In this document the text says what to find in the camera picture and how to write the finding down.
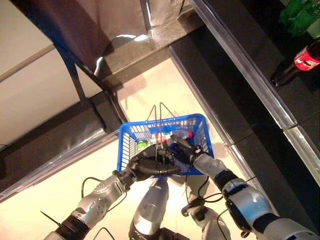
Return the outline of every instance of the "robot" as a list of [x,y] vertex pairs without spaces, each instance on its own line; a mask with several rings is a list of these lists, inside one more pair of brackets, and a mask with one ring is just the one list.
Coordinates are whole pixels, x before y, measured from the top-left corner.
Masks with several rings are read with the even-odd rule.
[[[134,156],[126,169],[114,171],[102,181],[91,194],[79,202],[70,216],[45,238],[45,240],[82,240],[86,234],[108,213],[111,204],[130,190],[134,182],[151,176],[155,179],[140,202],[129,229],[130,240],[188,240],[179,233],[160,228],[169,196],[167,178],[178,174],[181,169],[171,163],[173,157],[194,166],[199,172],[210,177],[221,191],[227,210],[242,230],[242,237],[253,233],[259,240],[319,240],[314,232],[289,218],[282,218],[272,209],[262,193],[238,178],[219,159],[203,152],[199,145],[172,135],[173,149],[147,147]],[[157,157],[150,154],[156,149]],[[203,240],[229,240],[230,232],[225,224],[218,231],[217,213],[204,206],[204,199],[192,200],[181,213],[191,216],[202,228]]]

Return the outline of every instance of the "soda bottle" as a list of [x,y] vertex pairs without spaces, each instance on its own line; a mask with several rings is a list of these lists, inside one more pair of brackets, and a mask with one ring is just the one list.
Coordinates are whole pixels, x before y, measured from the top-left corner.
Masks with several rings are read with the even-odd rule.
[[320,64],[320,37],[300,51],[294,59],[287,58],[282,61],[271,76],[271,81],[276,87],[291,82],[294,77],[302,72],[309,71]]
[[320,0],[309,2],[299,16],[292,22],[288,32],[293,37],[301,36],[307,28],[320,17]]
[[283,25],[290,24],[310,0],[291,0],[280,12],[278,22]]

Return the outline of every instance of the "shelf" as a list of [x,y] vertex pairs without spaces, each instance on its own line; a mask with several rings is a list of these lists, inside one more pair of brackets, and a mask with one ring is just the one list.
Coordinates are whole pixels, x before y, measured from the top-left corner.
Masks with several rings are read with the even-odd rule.
[[[290,44],[287,46],[284,44],[286,42],[276,42],[275,44],[267,33],[283,36],[284,30],[278,30],[275,26],[268,29],[263,26],[263,21],[259,22],[253,17],[255,14],[259,15],[254,12],[258,3],[255,4],[254,0],[248,2],[251,5],[247,3],[248,5],[245,7],[239,0],[232,2],[190,1],[276,124],[284,131],[289,142],[320,186],[320,171],[319,168],[315,168],[319,165],[320,153],[304,129],[296,127],[319,112],[319,86],[313,80],[319,76],[319,72],[311,73],[312,75],[307,77],[302,76],[302,79],[297,78],[293,84],[279,89],[275,89],[269,80],[278,64],[288,57],[287,55],[297,53],[310,39],[304,37],[301,38],[303,40],[295,40],[285,35],[285,41]],[[268,12],[268,18],[265,18],[264,22],[274,21],[275,16],[279,15],[281,5],[277,8],[273,3],[281,4],[279,1],[265,4],[277,9],[278,12]]]

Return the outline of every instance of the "coca-cola bottle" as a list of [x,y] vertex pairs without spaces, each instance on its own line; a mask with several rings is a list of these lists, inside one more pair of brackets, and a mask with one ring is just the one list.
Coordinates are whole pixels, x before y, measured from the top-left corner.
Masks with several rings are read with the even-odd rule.
[[290,83],[297,74],[309,71],[320,64],[320,37],[306,46],[293,59],[283,60],[271,76],[271,81],[276,87]]

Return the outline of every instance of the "robotic arm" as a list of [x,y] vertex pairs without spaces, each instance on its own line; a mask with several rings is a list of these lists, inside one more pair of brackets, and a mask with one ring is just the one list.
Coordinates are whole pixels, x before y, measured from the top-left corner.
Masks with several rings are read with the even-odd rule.
[[109,207],[123,193],[130,190],[135,181],[143,181],[151,176],[166,176],[181,171],[172,165],[171,153],[159,149],[158,158],[166,162],[155,161],[155,146],[147,147],[134,156],[121,172],[114,171],[112,176],[101,182],[92,193],[82,198],[77,208],[66,220],[52,231],[45,240],[82,240],[87,233],[101,221]]
[[[299,223],[277,216],[265,196],[238,178],[221,160],[212,158],[200,146],[193,146],[178,136],[171,138],[183,149],[184,162],[209,176],[220,189],[228,211],[243,232],[252,232],[259,240],[320,239]],[[214,238],[202,236],[202,239]]]

